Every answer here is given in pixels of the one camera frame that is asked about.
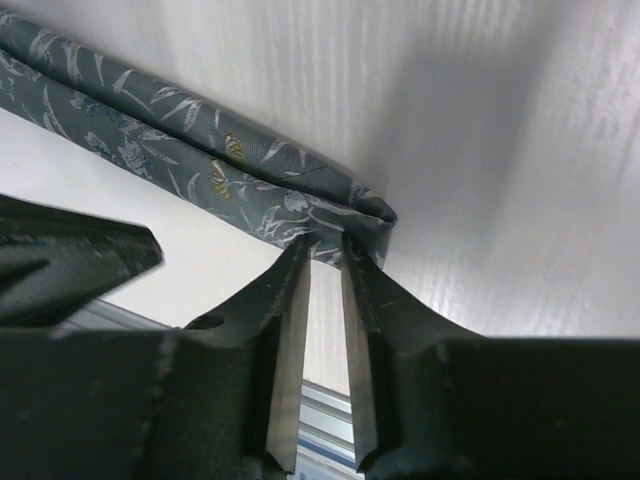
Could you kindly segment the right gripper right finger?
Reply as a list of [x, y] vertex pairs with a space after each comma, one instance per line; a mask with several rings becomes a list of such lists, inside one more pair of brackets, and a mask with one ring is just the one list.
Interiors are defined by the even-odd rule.
[[355, 458], [369, 479], [635, 479], [634, 339], [489, 338], [344, 236]]

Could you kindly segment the blue-grey floral tie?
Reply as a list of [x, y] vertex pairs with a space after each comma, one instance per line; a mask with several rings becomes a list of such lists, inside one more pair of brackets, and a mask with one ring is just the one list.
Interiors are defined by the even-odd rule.
[[1, 106], [278, 248], [341, 263], [344, 234], [385, 260], [397, 217], [325, 160], [9, 10]]

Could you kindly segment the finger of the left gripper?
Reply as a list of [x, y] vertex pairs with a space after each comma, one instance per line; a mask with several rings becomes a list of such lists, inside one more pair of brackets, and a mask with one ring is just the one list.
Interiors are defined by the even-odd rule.
[[3, 328], [54, 327], [162, 262], [146, 227], [1, 197]]

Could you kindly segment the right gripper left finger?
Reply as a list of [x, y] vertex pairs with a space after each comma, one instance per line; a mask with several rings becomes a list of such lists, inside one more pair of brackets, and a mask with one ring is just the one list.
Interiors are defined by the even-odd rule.
[[296, 466], [310, 245], [176, 329], [5, 329], [5, 479], [284, 479]]

